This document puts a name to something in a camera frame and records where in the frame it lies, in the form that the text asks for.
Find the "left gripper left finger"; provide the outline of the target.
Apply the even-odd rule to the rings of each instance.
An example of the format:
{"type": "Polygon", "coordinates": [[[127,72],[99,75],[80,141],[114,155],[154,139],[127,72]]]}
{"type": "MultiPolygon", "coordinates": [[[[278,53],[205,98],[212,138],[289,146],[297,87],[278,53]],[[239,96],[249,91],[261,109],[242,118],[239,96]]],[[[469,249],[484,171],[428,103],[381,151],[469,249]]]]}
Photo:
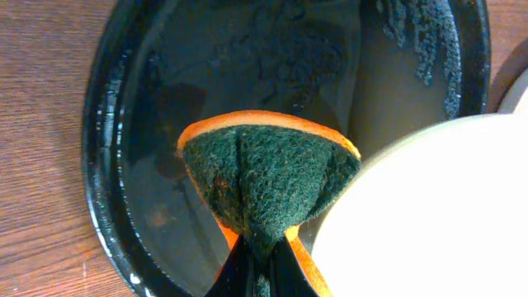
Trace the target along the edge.
{"type": "Polygon", "coordinates": [[[253,297],[255,257],[244,237],[239,237],[205,297],[253,297]]]}

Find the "green and orange sponge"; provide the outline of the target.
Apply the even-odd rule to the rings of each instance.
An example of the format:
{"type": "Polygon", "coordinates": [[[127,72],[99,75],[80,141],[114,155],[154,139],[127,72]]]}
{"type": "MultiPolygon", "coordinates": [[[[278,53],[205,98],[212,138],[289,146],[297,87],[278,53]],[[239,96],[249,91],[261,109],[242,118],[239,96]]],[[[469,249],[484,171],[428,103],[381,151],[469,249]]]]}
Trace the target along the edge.
{"type": "Polygon", "coordinates": [[[361,156],[340,132],[273,111],[235,111],[186,127],[177,153],[230,252],[244,237],[255,257],[253,296],[271,296],[269,257],[286,237],[318,296],[331,291],[299,239],[349,187],[361,156]]]}

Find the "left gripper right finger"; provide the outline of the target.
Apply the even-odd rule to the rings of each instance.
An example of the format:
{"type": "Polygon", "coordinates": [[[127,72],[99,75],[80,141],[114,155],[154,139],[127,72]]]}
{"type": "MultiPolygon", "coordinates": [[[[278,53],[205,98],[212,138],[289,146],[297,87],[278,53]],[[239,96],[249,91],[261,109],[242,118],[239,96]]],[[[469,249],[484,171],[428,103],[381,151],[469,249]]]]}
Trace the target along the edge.
{"type": "Polygon", "coordinates": [[[318,297],[286,237],[275,244],[269,260],[271,297],[318,297]]]}

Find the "white plate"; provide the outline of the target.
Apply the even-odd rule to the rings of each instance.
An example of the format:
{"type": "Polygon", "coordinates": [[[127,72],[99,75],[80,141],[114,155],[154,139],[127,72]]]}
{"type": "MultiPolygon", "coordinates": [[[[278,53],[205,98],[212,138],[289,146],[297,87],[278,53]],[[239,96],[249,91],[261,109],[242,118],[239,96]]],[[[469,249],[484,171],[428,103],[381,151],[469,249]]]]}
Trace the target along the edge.
{"type": "Polygon", "coordinates": [[[481,115],[372,158],[313,258],[336,296],[527,294],[527,120],[481,115]]]}

